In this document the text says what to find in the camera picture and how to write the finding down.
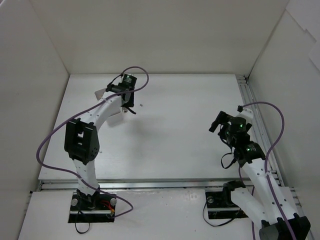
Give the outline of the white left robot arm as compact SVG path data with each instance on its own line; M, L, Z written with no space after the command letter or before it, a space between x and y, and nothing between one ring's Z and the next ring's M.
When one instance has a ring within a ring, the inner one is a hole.
M100 185L96 177L95 158L100 150L98 132L104 122L116 125L123 118L124 108L134 106L134 93L137 78L132 74L123 74L115 85L108 84L106 89L98 90L99 106L88 110L66 124L64 150L72 159L78 178L77 195L89 210L100 204L98 190Z

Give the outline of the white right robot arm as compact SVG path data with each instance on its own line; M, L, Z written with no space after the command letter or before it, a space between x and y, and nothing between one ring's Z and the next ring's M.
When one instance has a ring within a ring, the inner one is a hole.
M209 128L234 150L233 162L250 178L259 199L240 180L224 184L221 200L238 206L259 229L261 240L305 240L311 228L306 216L299 216L283 194L281 187L265 166L267 157L260 145L251 140L253 112L246 108L237 116L220 111Z

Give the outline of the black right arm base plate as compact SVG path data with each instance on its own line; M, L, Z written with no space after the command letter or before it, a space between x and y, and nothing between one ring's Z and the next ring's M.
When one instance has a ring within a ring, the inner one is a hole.
M209 220L230 220L248 218L245 212L234 203L226 202L224 193L220 191L205 192L205 213Z

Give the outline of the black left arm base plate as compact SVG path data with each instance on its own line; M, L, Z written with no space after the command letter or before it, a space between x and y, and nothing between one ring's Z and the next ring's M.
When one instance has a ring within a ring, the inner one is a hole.
M88 202L76 192L72 193L68 211L68 223L113 223L117 199L100 193L94 202Z

